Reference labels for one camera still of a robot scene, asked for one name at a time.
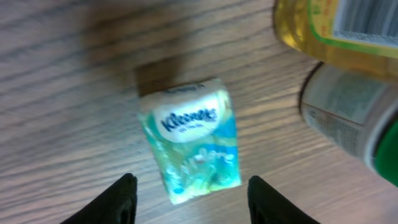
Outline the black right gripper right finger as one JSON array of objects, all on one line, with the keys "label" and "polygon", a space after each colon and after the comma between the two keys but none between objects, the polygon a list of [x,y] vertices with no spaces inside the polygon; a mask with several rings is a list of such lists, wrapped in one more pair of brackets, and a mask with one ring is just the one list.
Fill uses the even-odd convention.
[{"label": "black right gripper right finger", "polygon": [[252,224],[319,224],[257,175],[248,181]]}]

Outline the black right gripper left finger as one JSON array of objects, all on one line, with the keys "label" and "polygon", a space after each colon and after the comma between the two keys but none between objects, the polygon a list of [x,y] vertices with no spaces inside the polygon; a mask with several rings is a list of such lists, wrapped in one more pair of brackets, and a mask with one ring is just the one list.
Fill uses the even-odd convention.
[{"label": "black right gripper left finger", "polygon": [[137,177],[124,174],[61,224],[135,224],[137,211]]}]

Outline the teal tissue pack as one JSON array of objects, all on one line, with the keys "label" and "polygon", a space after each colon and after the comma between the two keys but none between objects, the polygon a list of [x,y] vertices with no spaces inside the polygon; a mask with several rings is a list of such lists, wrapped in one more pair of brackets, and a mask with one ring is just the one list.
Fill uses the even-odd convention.
[{"label": "teal tissue pack", "polygon": [[241,185],[234,110],[221,80],[143,96],[138,118],[174,205]]}]

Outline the green lid white jar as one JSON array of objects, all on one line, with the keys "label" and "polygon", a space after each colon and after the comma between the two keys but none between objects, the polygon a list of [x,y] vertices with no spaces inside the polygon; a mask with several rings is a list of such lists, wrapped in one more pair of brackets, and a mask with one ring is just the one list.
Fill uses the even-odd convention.
[{"label": "green lid white jar", "polygon": [[321,63],[299,108],[312,129],[397,185],[397,82]]}]

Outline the silver round ball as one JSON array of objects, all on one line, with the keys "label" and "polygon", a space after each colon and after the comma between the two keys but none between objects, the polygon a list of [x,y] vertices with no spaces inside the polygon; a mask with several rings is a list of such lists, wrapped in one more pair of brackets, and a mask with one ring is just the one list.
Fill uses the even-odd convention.
[{"label": "silver round ball", "polygon": [[274,29],[326,64],[397,79],[397,0],[276,0]]}]

